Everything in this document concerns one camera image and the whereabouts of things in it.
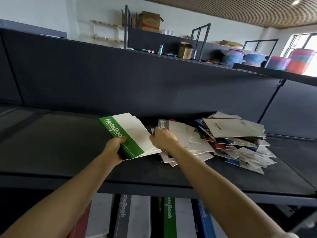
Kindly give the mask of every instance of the ceiling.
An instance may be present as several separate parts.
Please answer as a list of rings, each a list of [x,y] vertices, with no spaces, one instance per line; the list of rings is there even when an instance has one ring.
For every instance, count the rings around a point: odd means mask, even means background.
[[[317,0],[146,0],[260,27],[317,24]]]

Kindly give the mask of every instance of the ceiling light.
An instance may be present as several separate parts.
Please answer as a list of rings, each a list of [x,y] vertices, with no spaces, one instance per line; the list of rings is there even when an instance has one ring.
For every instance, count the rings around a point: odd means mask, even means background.
[[[292,6],[297,5],[299,2],[300,2],[300,0],[295,0],[295,1],[292,3]]]

